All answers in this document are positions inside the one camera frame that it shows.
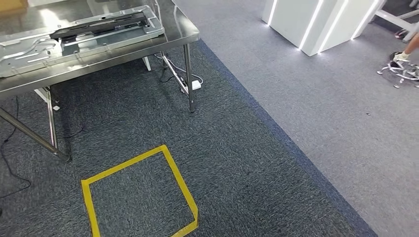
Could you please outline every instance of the white cable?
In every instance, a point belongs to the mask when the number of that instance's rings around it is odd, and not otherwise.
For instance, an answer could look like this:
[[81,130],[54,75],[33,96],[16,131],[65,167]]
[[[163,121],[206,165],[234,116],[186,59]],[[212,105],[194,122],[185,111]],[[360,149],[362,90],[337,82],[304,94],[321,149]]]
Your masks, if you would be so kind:
[[[161,58],[161,57],[157,56],[156,54],[154,54],[154,56],[155,56],[156,58],[158,58],[158,59],[163,60],[163,58]],[[175,67],[176,69],[178,69],[178,70],[180,70],[180,71],[182,71],[182,72],[186,73],[186,71],[185,71],[185,70],[183,70],[182,68],[180,68],[180,67],[176,66],[176,65],[175,65],[175,64],[174,64],[174,63],[173,63],[170,59],[168,59],[168,61],[169,61],[169,63],[170,63],[170,64],[172,64],[172,66],[173,66],[173,67]],[[195,74],[192,74],[192,76],[193,76],[193,77],[198,78],[199,80],[201,80],[200,84],[204,83],[204,80],[203,80],[200,76],[195,75]]]

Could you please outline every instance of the stainless steel table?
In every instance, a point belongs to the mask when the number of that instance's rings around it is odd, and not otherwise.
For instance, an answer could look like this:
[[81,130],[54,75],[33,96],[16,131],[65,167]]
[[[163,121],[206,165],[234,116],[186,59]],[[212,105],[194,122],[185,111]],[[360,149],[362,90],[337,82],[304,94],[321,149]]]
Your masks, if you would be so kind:
[[[77,78],[118,64],[161,53],[163,62],[174,73],[181,89],[189,97],[189,109],[194,111],[190,46],[199,40],[199,31],[171,0],[16,0],[21,6],[0,12],[0,36],[45,29],[58,30],[61,25],[109,12],[148,5],[160,19],[165,33],[157,38],[109,49],[102,53],[77,58],[62,64],[46,66],[31,72],[0,78],[0,99],[42,88],[47,95],[51,143],[0,108],[0,117],[16,126],[39,144],[63,160],[70,160],[57,146],[49,86]],[[183,46],[186,66],[186,86],[180,81],[163,51]]]

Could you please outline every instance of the blue carpet border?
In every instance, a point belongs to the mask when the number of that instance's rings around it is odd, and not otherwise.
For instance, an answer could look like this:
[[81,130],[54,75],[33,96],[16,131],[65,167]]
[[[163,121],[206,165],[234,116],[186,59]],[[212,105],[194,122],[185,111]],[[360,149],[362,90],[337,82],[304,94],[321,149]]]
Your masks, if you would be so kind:
[[314,180],[315,184],[331,199],[332,203],[337,207],[339,212],[347,219],[357,236],[378,236],[370,226],[362,219],[358,212],[342,197],[329,180],[320,172],[319,169],[310,161],[304,152],[294,143],[294,141],[285,133],[285,131],[271,118],[271,116],[262,108],[262,106],[253,98],[252,95],[244,88],[237,78],[228,70],[214,52],[199,40],[195,43],[200,51],[207,57],[211,64],[227,81],[241,93],[247,103],[254,109],[256,115],[270,129],[272,134],[282,142],[290,154],[295,157],[296,162],[304,169],[304,171]]

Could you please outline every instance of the led light strip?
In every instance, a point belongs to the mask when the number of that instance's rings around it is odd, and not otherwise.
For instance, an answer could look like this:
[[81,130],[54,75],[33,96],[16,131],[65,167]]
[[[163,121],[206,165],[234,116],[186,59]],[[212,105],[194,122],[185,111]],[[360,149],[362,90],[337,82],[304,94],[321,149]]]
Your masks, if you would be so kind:
[[321,53],[323,48],[325,47],[325,44],[327,42],[327,40],[329,39],[330,35],[332,34],[333,29],[335,28],[337,22],[339,21],[339,18],[342,16],[343,10],[345,10],[346,5],[348,5],[349,0],[345,0],[345,2],[343,2],[342,7],[340,7],[339,12],[337,13],[337,16],[335,18],[335,21],[333,21],[332,26],[329,29],[329,32],[327,33],[325,39],[323,40],[322,45],[319,48],[319,51],[317,51],[317,53]]
[[371,12],[375,9],[378,4],[378,0],[374,0],[373,4],[371,5],[370,9],[368,9],[367,14],[365,14],[364,18],[362,19],[361,23],[359,24],[358,28],[356,28],[354,34],[351,37],[351,40],[355,38],[358,32],[361,30],[361,27],[364,25],[367,18],[370,16]]
[[270,14],[269,20],[268,20],[268,26],[270,26],[271,23],[272,23],[272,17],[274,16],[274,11],[275,11],[277,2],[278,2],[278,0],[274,0],[274,4],[272,5],[271,14]]
[[317,15],[319,14],[319,11],[320,11],[320,8],[322,7],[322,5],[323,5],[323,0],[319,0],[319,2],[317,3],[317,7],[314,10],[313,16],[311,17],[310,23],[308,24],[307,29],[305,30],[305,33],[304,33],[304,36],[302,38],[300,47],[298,49],[301,50],[302,47],[304,46],[305,41],[307,40],[308,34],[310,33],[311,28],[313,27],[314,21],[316,21]]

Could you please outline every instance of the yellow floor tape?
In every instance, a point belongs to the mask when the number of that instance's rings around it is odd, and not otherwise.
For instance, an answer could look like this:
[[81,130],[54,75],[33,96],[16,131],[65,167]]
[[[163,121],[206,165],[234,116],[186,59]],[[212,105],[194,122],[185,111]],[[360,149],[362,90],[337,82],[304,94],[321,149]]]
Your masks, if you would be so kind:
[[89,185],[105,178],[106,176],[109,176],[115,172],[120,171],[121,169],[124,169],[132,164],[135,164],[137,162],[140,162],[152,155],[155,155],[159,152],[163,152],[163,155],[166,158],[166,161],[168,162],[173,175],[177,181],[177,184],[180,187],[180,190],[182,190],[183,196],[186,199],[186,202],[188,203],[189,208],[192,211],[192,215],[194,216],[194,221],[192,223],[190,223],[189,225],[183,227],[181,230],[179,230],[178,232],[176,232],[174,235],[172,235],[172,237],[183,237],[189,233],[191,233],[194,229],[196,229],[198,227],[198,207],[196,206],[196,203],[191,195],[191,193],[188,190],[188,187],[185,184],[185,181],[182,178],[182,175],[180,175],[179,169],[177,168],[176,164],[174,163],[173,157],[171,157],[171,154],[168,150],[168,147],[166,145],[161,145],[157,148],[154,148],[146,153],[143,153],[137,157],[134,157],[130,160],[125,161],[122,164],[119,164],[115,167],[112,167],[108,170],[105,170],[101,173],[96,174],[93,177],[90,177],[88,179],[82,180],[82,190],[83,190],[83,197],[84,197],[84,203],[86,204],[86,209],[87,209],[87,214],[89,216],[89,220],[90,220],[90,226],[92,229],[92,235],[93,237],[100,237],[100,232],[99,232],[99,226],[97,224],[97,219],[96,219],[96,214],[94,212],[94,207],[93,207],[93,201],[91,198],[91,193],[90,193],[90,187]]

